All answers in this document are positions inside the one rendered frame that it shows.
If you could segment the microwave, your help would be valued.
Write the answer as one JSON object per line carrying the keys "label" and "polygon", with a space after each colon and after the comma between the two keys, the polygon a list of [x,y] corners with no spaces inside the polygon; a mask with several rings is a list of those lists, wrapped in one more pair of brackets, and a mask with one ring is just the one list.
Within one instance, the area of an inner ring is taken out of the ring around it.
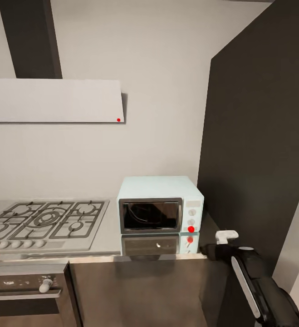
{"label": "microwave", "polygon": [[117,196],[119,232],[199,232],[203,203],[188,176],[124,177]]}

